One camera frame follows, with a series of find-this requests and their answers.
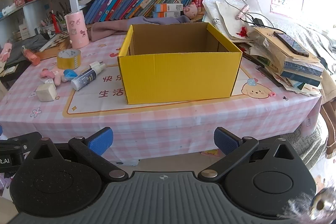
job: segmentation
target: glue bottle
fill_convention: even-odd
[[[95,61],[90,64],[90,68],[71,80],[71,86],[74,90],[80,90],[88,83],[97,78],[97,75],[106,67],[103,62]]]

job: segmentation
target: floor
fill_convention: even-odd
[[[200,153],[191,153],[184,155],[175,155],[168,157],[159,157],[140,160],[137,166],[122,166],[118,167],[132,175],[133,171],[194,171],[197,176],[200,171],[212,165],[222,157],[214,157],[202,155]],[[0,197],[0,224],[6,224],[12,219],[17,211],[13,205],[9,195],[9,189],[6,189],[2,198]]]

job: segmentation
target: blue gripper pad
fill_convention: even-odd
[[[109,127],[104,127],[85,139],[84,143],[89,149],[101,156],[113,143],[113,131]]]
[[[215,145],[225,155],[228,155],[243,143],[242,139],[222,127],[216,128],[213,139],[215,141]]]

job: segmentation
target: cartoon dog print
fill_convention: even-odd
[[[247,83],[243,85],[241,93],[255,99],[266,99],[270,96],[275,96],[275,92],[256,82],[258,82],[256,78],[248,79]]]

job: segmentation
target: eraser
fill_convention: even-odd
[[[36,95],[41,102],[51,102],[57,96],[56,87],[53,83],[39,85]]]

